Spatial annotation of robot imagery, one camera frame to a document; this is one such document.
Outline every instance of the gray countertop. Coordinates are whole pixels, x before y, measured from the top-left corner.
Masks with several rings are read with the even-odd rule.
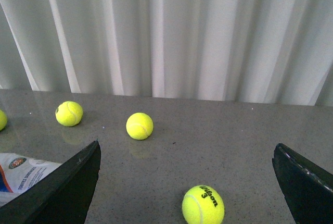
[[[61,126],[64,101],[84,109]],[[272,167],[282,142],[333,172],[333,108],[0,90],[8,117],[0,152],[63,163],[90,142],[101,169],[86,223],[186,223],[181,204],[198,184],[216,189],[223,223],[294,223]],[[125,128],[135,112],[155,124],[144,141]]]

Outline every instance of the curtain fold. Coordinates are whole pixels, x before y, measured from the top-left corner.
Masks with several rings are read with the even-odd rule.
[[[0,89],[333,106],[333,0],[0,0]]]

